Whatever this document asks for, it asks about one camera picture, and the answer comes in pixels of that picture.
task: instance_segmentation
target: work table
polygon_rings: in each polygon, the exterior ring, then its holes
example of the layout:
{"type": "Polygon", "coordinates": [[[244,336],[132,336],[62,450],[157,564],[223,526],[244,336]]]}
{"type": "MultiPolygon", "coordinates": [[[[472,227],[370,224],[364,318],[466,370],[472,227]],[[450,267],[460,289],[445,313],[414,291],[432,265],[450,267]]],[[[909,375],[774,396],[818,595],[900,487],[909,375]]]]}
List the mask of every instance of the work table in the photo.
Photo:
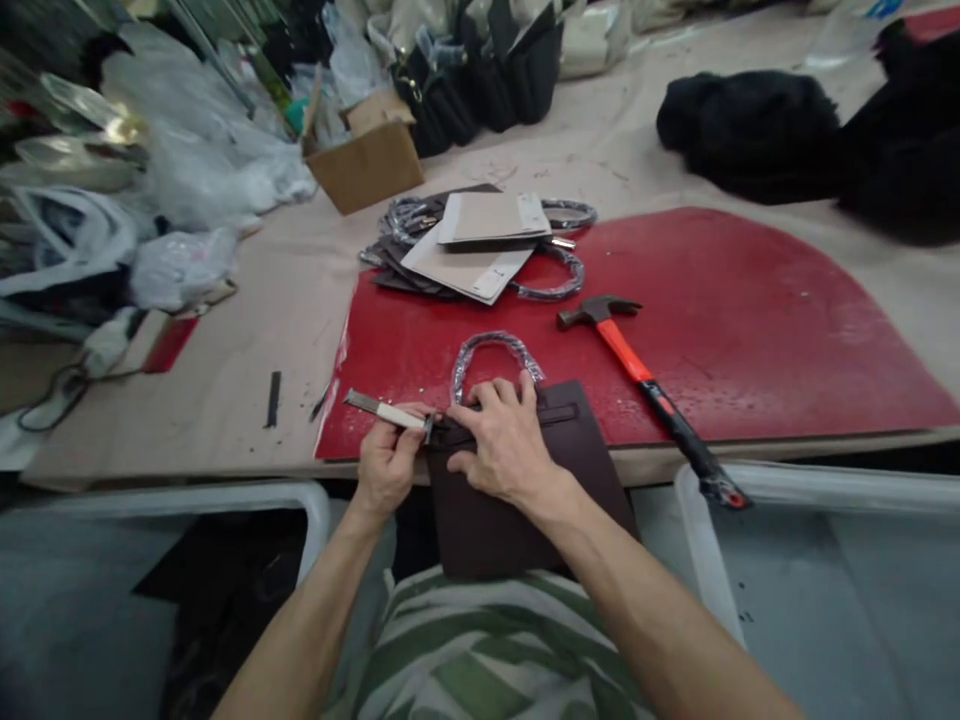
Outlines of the work table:
{"type": "MultiPolygon", "coordinates": [[[[829,202],[764,207],[738,200],[688,174],[680,158],[659,145],[654,118],[670,80],[703,70],[794,69],[823,22],[801,13],[778,6],[700,31],[660,35],[647,46],[637,41],[611,74],[559,85],[543,123],[487,133],[425,161],[427,182],[415,192],[490,182],[588,202],[601,221],[692,205],[777,227],[826,253],[863,285],[958,400],[960,314],[951,309],[960,306],[960,247],[898,244],[829,202]]],[[[821,81],[845,120],[883,76],[863,58],[821,81]]],[[[239,292],[201,320],[173,369],[91,387],[24,481],[82,490],[198,476],[355,476],[353,463],[313,459],[319,418],[311,414],[331,375],[362,269],[357,251],[374,239],[385,207],[341,217],[320,192],[266,216],[263,229],[239,249],[239,292]],[[277,427],[265,429],[274,371],[282,373],[277,427]]],[[[948,428],[716,449],[721,456],[786,459],[957,436],[948,428]]],[[[682,462],[672,447],[612,454],[628,485],[660,480],[682,462]]]]}

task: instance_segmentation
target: black handle grip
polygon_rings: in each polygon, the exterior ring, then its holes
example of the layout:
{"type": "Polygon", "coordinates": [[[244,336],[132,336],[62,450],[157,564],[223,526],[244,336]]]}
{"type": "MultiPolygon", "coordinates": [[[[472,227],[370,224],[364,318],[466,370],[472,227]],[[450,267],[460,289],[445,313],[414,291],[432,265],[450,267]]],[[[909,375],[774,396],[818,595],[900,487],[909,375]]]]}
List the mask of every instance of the black handle grip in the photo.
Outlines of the black handle grip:
{"type": "Polygon", "coordinates": [[[656,380],[647,380],[637,383],[637,387],[700,478],[700,492],[708,500],[726,508],[743,510],[750,507],[750,499],[730,479],[716,456],[700,439],[660,384],[656,380]]]}

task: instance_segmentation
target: hand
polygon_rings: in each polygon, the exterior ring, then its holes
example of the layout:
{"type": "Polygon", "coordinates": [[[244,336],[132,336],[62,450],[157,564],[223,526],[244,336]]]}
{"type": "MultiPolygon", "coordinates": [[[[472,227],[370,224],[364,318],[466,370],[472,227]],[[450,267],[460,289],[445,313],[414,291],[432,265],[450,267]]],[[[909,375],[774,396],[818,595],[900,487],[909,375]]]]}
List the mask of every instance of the hand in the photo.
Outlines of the hand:
{"type": "MultiPolygon", "coordinates": [[[[411,415],[426,418],[434,408],[423,403],[397,405],[411,415]]],[[[423,442],[423,430],[400,428],[377,420],[360,443],[360,468],[354,503],[378,522],[385,521],[413,486],[413,459],[423,442]]]]}
{"type": "Polygon", "coordinates": [[[550,459],[537,420],[537,390],[526,370],[520,373],[520,397],[513,383],[497,378],[471,390],[470,410],[452,405],[447,414],[467,428],[477,440],[476,454],[466,450],[447,461],[451,472],[462,472],[477,490],[528,512],[544,495],[573,480],[569,472],[550,459]]]}

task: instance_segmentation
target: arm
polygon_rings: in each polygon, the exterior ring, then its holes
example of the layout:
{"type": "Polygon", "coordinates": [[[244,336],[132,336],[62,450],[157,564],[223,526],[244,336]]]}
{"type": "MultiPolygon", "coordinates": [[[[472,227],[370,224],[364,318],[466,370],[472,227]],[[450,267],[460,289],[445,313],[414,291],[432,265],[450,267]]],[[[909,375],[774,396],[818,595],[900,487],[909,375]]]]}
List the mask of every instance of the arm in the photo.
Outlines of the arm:
{"type": "MultiPolygon", "coordinates": [[[[401,405],[426,417],[431,408],[401,405]]],[[[360,445],[357,491],[303,583],[263,631],[214,720],[315,718],[333,680],[350,611],[383,524],[410,492],[421,430],[377,421],[360,445]]]]}
{"type": "Polygon", "coordinates": [[[505,380],[482,383],[471,393],[479,412],[450,408],[477,439],[476,455],[457,453],[450,470],[515,505],[556,545],[658,715],[800,717],[706,608],[553,463],[526,372],[520,384],[518,398],[505,380]]]}

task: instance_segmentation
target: striped shirt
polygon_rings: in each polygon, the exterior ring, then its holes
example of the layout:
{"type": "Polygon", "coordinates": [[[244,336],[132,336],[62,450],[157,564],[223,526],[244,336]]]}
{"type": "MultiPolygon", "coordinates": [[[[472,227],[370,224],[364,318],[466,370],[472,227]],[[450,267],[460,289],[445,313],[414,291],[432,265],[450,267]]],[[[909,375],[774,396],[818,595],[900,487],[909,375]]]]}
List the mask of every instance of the striped shirt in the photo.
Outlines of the striped shirt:
{"type": "Polygon", "coordinates": [[[650,718],[576,583],[551,573],[487,583],[439,567],[395,588],[356,717],[650,718]]]}

